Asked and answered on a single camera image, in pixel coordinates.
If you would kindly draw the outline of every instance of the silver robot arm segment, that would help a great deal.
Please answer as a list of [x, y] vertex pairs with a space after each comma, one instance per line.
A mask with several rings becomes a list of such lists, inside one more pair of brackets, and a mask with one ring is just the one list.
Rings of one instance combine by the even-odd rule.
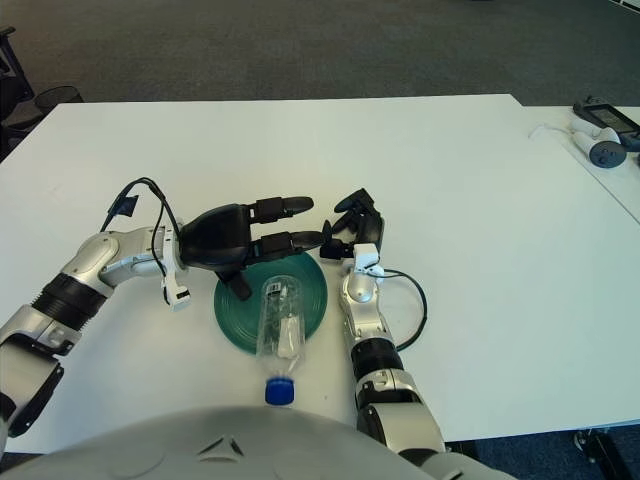
[[[80, 330], [114, 288], [133, 277], [160, 274], [152, 235], [153, 229], [141, 228], [92, 236], [33, 303], [0, 328], [0, 414], [6, 434], [19, 436], [38, 418], [64, 373], [55, 356], [67, 355], [78, 343]], [[186, 271], [176, 235], [170, 226], [161, 227], [155, 240], [165, 270], [162, 287], [176, 310], [190, 300], [176, 282], [176, 275]]]
[[384, 270], [374, 244], [356, 244], [346, 260], [340, 305], [356, 378], [358, 430], [415, 463], [445, 446], [438, 424], [404, 370], [378, 307]]

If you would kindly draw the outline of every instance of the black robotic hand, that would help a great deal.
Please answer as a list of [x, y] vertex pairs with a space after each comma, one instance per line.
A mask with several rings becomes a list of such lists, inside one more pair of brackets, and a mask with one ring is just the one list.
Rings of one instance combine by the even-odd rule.
[[[373, 199], [364, 188], [353, 192], [347, 198], [341, 200], [334, 208], [336, 213], [345, 212], [342, 217], [331, 226], [327, 221], [322, 229], [325, 243], [320, 247], [322, 258], [340, 260], [353, 257], [353, 246], [358, 243], [374, 243], [380, 251], [382, 247], [382, 234], [384, 233], [384, 219], [373, 207]], [[333, 234], [340, 233], [348, 228], [356, 237], [352, 242], [345, 243], [340, 239], [332, 238]]]
[[251, 224], [272, 223], [313, 207], [309, 197], [267, 198], [252, 205], [231, 204], [203, 213], [180, 229], [180, 259], [213, 270], [241, 300], [251, 296], [242, 270], [322, 245], [322, 232], [280, 232], [251, 240]]

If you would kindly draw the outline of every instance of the black cable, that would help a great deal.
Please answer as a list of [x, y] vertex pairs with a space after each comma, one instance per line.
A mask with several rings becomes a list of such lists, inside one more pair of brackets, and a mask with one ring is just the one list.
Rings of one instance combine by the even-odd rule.
[[160, 273], [162, 273], [163, 277], [167, 276], [167, 272], [164, 269], [164, 265], [158, 258], [158, 254], [156, 253], [156, 234], [158, 233], [158, 228], [160, 228], [160, 222], [162, 221], [162, 215], [164, 214], [164, 205], [160, 205], [160, 215], [158, 215], [158, 220], [156, 221], [156, 226], [153, 227], [153, 233], [151, 234], [151, 255], [153, 255], [153, 259], [156, 261], [158, 268], [160, 269]]
[[405, 340], [404, 342], [402, 342], [400, 345], [396, 347], [396, 350], [401, 352], [405, 348], [413, 345], [413, 343], [418, 338], [420, 338], [420, 335], [422, 334], [422, 330], [424, 330], [424, 327], [427, 324], [427, 310], [428, 310], [427, 296], [425, 295], [424, 290], [422, 289], [420, 284], [417, 282], [417, 280], [413, 278], [411, 275], [401, 272], [400, 270], [392, 270], [390, 268], [385, 269], [385, 272], [390, 272], [390, 273], [393, 273], [394, 275], [372, 275], [372, 274], [368, 274], [368, 275], [374, 278], [404, 277], [407, 280], [409, 280], [411, 283], [413, 283], [413, 285], [416, 287], [416, 290], [418, 290], [418, 294], [420, 295], [420, 300], [422, 300], [422, 318], [420, 319], [418, 328], [416, 328], [416, 330], [411, 334], [411, 336], [407, 340]]
[[[160, 228], [160, 221], [162, 220], [162, 215], [164, 214], [164, 204], [160, 205], [160, 215], [158, 215], [158, 220], [156, 221], [156, 225], [153, 227], [153, 233], [151, 234], [151, 255], [153, 255], [153, 259], [156, 261], [158, 268], [160, 269], [160, 273], [163, 278], [167, 277], [167, 272], [164, 269], [164, 265], [158, 258], [158, 254], [156, 253], [156, 234], [158, 233], [158, 229]], [[169, 299], [167, 298], [167, 287], [162, 288], [162, 296], [164, 297], [164, 302], [167, 305], [170, 305]]]
[[173, 225], [173, 229], [176, 232], [176, 236], [178, 237], [178, 239], [180, 239], [180, 228], [178, 227], [178, 222], [176, 221], [176, 218], [173, 215], [173, 211], [171, 210], [171, 206], [169, 205], [169, 202], [167, 202], [167, 198], [165, 197], [164, 193], [162, 192], [162, 190], [160, 189], [158, 184], [156, 182], [154, 182], [152, 179], [150, 179], [149, 177], [140, 177], [137, 180], [129, 182], [122, 189], [122, 191], [116, 196], [116, 199], [114, 200], [114, 202], [112, 204], [112, 208], [109, 209], [109, 214], [107, 215], [107, 218], [105, 219], [104, 223], [102, 224], [102, 227], [100, 228], [100, 231], [104, 232], [107, 229], [107, 227], [109, 226], [109, 223], [111, 223], [111, 220], [113, 220], [113, 218], [116, 216], [116, 214], [112, 212], [113, 206], [117, 205], [119, 201], [121, 201], [123, 198], [125, 198], [127, 196], [127, 194], [131, 191], [131, 189], [134, 186], [138, 185], [138, 184], [146, 185], [149, 188], [149, 190], [151, 190], [151, 192], [156, 197], [158, 197], [158, 200], [160, 200], [160, 203], [162, 204], [162, 206], [167, 210], [167, 215], [169, 216], [169, 220], [171, 221], [171, 224]]

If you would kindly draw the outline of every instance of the white cable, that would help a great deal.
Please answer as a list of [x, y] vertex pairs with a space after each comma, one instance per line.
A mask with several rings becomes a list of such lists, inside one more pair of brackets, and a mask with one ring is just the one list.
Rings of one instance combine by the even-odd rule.
[[543, 123], [533, 129], [533, 131], [529, 134], [529, 139], [533, 140], [534, 138], [536, 138], [542, 130], [555, 130], [556, 132], [562, 132], [566, 133], [567, 135], [571, 135], [571, 132], [567, 129], [554, 127], [553, 125], [549, 125], [548, 123]]

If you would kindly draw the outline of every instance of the wire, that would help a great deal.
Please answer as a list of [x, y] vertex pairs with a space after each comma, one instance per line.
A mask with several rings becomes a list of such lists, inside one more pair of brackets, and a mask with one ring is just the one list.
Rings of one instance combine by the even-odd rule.
[[154, 182], [152, 179], [150, 179], [149, 177], [140, 177], [137, 180], [134, 180], [130, 183], [128, 183], [123, 189], [122, 191], [118, 194], [118, 196], [116, 197], [116, 199], [113, 201], [113, 204], [111, 205], [111, 208], [109, 209], [109, 213], [107, 215], [107, 218], [105, 219], [104, 223], [102, 224], [102, 227], [100, 228], [101, 232], [104, 232], [107, 227], [109, 226], [109, 224], [111, 223], [111, 220], [113, 220], [113, 218], [116, 216], [116, 213], [114, 213], [114, 206], [117, 205], [122, 199], [124, 199], [127, 194], [129, 193], [129, 191], [131, 191], [131, 189], [138, 185], [138, 184], [142, 184], [142, 185], [146, 185], [149, 190], [151, 190], [151, 192], [158, 197], [158, 200], [160, 200], [160, 203], [162, 204], [162, 206], [167, 210], [167, 215], [169, 216], [169, 220], [171, 220], [171, 224], [173, 225], [173, 229], [176, 232], [176, 236], [178, 237], [178, 239], [180, 239], [180, 228], [178, 227], [178, 222], [176, 221], [175, 216], [173, 215], [173, 211], [171, 210], [171, 206], [169, 205], [169, 202], [167, 202], [167, 198], [165, 197], [164, 193], [162, 192], [162, 190], [160, 189], [160, 187], [158, 186], [158, 184], [156, 182]]
[[[162, 221], [162, 216], [164, 215], [165, 209], [167, 211], [167, 215], [169, 216], [169, 219], [171, 220], [171, 224], [173, 225], [173, 231], [175, 232], [175, 235], [176, 237], [178, 237], [178, 239], [180, 238], [179, 236], [180, 228], [178, 227], [178, 222], [176, 221], [176, 218], [173, 215], [173, 212], [171, 211], [169, 202], [167, 202], [167, 198], [165, 197], [164, 193], [162, 193], [162, 190], [160, 190], [160, 187], [158, 186], [158, 184], [154, 182], [152, 179], [150, 179], [149, 177], [140, 177], [137, 180], [134, 180], [133, 182], [128, 183], [111, 204], [111, 207], [109, 208], [109, 213], [107, 214], [107, 218], [102, 224], [102, 228], [100, 228], [100, 231], [104, 232], [107, 229], [107, 227], [109, 226], [109, 223], [111, 223], [111, 220], [113, 220], [113, 218], [117, 215], [116, 209], [119, 206], [120, 202], [124, 198], [126, 198], [127, 194], [131, 191], [131, 189], [138, 184], [146, 185], [149, 188], [149, 190], [151, 190], [151, 192], [156, 197], [158, 197], [158, 200], [160, 200], [160, 214], [158, 215], [158, 220], [156, 221], [156, 224], [153, 227], [153, 233], [151, 234], [151, 255], [153, 255], [153, 259], [158, 265], [158, 269], [162, 274], [162, 278], [166, 278], [167, 272], [164, 268], [164, 265], [162, 265], [162, 262], [158, 258], [158, 254], [156, 253], [156, 236], [158, 235], [158, 229], [160, 228], [160, 222]], [[166, 286], [162, 289], [162, 295], [164, 297], [165, 303], [169, 305]]]
[[567, 130], [566, 128], [555, 127], [553, 125], [549, 125], [548, 123], [543, 123], [543, 124], [538, 125], [536, 128], [533, 129], [533, 131], [529, 134], [529, 139], [532, 140], [535, 137], [537, 137], [538, 134], [542, 130], [555, 130], [556, 132], [562, 132], [562, 133], [565, 133], [567, 135], [571, 135], [571, 132], [569, 130]]
[[153, 227], [153, 233], [151, 234], [151, 255], [153, 255], [153, 259], [156, 261], [158, 268], [160, 269], [160, 273], [162, 273], [163, 277], [167, 276], [167, 272], [164, 269], [164, 265], [158, 258], [158, 254], [156, 253], [156, 235], [158, 234], [158, 228], [160, 228], [160, 221], [162, 220], [162, 215], [164, 215], [164, 205], [160, 205], [160, 215], [158, 215], [158, 220], [156, 221], [155, 227]]
[[405, 348], [408, 348], [411, 345], [413, 345], [415, 341], [418, 340], [418, 338], [420, 338], [420, 335], [422, 334], [422, 331], [424, 330], [424, 327], [427, 324], [427, 311], [428, 311], [427, 296], [425, 295], [424, 290], [422, 289], [418, 281], [415, 278], [413, 278], [411, 275], [401, 272], [400, 270], [392, 270], [390, 268], [386, 268], [385, 272], [390, 272], [393, 275], [372, 275], [372, 274], [367, 274], [367, 275], [374, 278], [404, 277], [407, 280], [409, 280], [411, 283], [413, 283], [414, 287], [416, 287], [416, 290], [418, 290], [418, 294], [420, 295], [420, 300], [422, 301], [422, 318], [420, 319], [418, 328], [416, 328], [416, 330], [411, 334], [411, 336], [407, 340], [405, 340], [404, 342], [402, 342], [400, 345], [396, 347], [396, 350], [401, 352]]
[[[162, 220], [162, 215], [164, 214], [164, 204], [160, 205], [160, 215], [158, 215], [158, 220], [156, 221], [156, 225], [153, 227], [153, 233], [151, 234], [151, 255], [153, 255], [153, 259], [156, 261], [158, 268], [160, 269], [160, 273], [162, 274], [162, 278], [167, 277], [167, 272], [164, 269], [164, 265], [158, 258], [158, 254], [156, 253], [156, 235], [158, 234], [158, 229], [160, 228], [160, 221]], [[162, 296], [164, 298], [164, 302], [167, 305], [170, 305], [169, 299], [167, 298], [167, 287], [166, 285], [162, 287]]]

